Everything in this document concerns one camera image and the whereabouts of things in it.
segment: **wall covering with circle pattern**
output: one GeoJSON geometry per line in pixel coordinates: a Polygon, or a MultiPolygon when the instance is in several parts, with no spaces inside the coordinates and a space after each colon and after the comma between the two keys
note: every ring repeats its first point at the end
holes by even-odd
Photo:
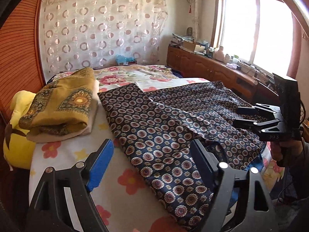
{"type": "Polygon", "coordinates": [[[61,71],[108,67],[116,55],[157,63],[166,18],[165,0],[43,0],[45,79],[61,71]]]}

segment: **window frame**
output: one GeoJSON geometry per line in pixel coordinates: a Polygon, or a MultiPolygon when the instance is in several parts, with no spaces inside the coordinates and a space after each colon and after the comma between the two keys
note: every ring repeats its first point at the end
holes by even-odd
{"type": "MultiPolygon", "coordinates": [[[[224,32],[224,14],[225,14],[225,0],[215,0],[216,6],[215,6],[215,15],[214,15],[214,25],[213,25],[213,32],[212,32],[212,38],[211,38],[211,46],[218,47],[222,43],[222,36],[224,32]]],[[[273,77],[273,74],[266,71],[265,69],[255,65],[253,63],[256,47],[257,47],[257,41],[258,41],[258,34],[259,34],[259,26],[260,26],[260,0],[256,0],[257,5],[257,17],[256,17],[256,30],[254,35],[254,44],[253,44],[253,50],[250,56],[250,60],[244,60],[245,62],[256,66],[257,69],[262,70],[270,77],[273,77]]],[[[294,14],[292,13],[293,18],[293,46],[292,46],[292,53],[291,53],[291,60],[288,67],[287,75],[295,78],[299,63],[299,57],[300,57],[300,46],[301,46],[301,26],[299,22],[296,20],[294,14]]]]}

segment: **blue gripper pad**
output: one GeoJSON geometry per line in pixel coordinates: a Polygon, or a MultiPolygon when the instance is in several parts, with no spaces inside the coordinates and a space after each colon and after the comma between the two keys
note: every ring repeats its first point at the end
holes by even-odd
{"type": "Polygon", "coordinates": [[[106,139],[97,152],[91,153],[89,155],[88,157],[89,160],[91,160],[92,154],[94,154],[94,156],[97,156],[97,158],[95,159],[89,170],[89,181],[86,185],[86,188],[89,192],[91,192],[94,188],[99,186],[105,173],[105,170],[109,165],[109,162],[113,156],[113,153],[114,153],[114,143],[110,139],[106,139]]]}

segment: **person's arm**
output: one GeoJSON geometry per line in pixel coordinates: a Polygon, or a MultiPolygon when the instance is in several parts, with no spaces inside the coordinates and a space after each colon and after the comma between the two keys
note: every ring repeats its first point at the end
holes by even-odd
{"type": "Polygon", "coordinates": [[[282,159],[281,147],[291,149],[289,164],[293,185],[299,199],[309,196],[309,144],[302,141],[289,140],[285,142],[271,142],[271,156],[274,160],[282,159]]]}

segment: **human hand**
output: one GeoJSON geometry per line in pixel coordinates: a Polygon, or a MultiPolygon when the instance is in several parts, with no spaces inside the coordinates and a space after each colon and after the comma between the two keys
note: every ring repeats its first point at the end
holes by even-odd
{"type": "Polygon", "coordinates": [[[291,149],[293,156],[298,156],[302,153],[302,141],[290,139],[282,142],[271,142],[270,143],[270,154],[271,157],[276,161],[281,161],[283,156],[281,148],[291,149]]]}

